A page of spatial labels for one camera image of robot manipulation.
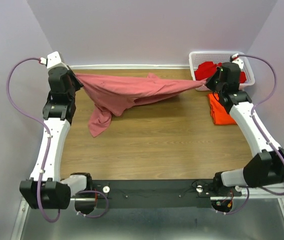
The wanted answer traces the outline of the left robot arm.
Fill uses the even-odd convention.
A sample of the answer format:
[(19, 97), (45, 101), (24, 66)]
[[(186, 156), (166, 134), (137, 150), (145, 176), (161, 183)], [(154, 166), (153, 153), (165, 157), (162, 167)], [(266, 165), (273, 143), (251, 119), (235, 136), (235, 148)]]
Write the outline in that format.
[(75, 97), (82, 84), (64, 63), (47, 65), (50, 91), (43, 108), (43, 138), (30, 178), (20, 183), (20, 192), (33, 209), (64, 210), (75, 194), (86, 198), (93, 190), (88, 173), (60, 177), (66, 136), (76, 111)]

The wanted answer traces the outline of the pink t-shirt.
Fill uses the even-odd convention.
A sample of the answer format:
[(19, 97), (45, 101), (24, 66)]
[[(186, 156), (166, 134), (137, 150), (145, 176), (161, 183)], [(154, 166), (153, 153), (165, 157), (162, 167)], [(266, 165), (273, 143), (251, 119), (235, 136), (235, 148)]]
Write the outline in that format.
[(120, 117), (127, 109), (166, 100), (205, 84), (204, 80), (161, 79), (152, 73), (147, 77), (77, 73), (76, 77), (94, 103), (88, 122), (92, 137), (104, 132), (112, 117)]

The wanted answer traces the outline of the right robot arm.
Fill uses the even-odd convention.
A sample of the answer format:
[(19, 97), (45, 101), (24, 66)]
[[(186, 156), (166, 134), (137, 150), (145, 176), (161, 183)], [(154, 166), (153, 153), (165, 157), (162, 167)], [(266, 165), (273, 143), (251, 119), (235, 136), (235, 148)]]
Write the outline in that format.
[(284, 148), (274, 140), (258, 117), (247, 92), (239, 89), (241, 68), (224, 62), (205, 83), (239, 126), (252, 154), (249, 163), (239, 169), (217, 172), (212, 191), (223, 196), (230, 187), (260, 188), (275, 196), (284, 196)]

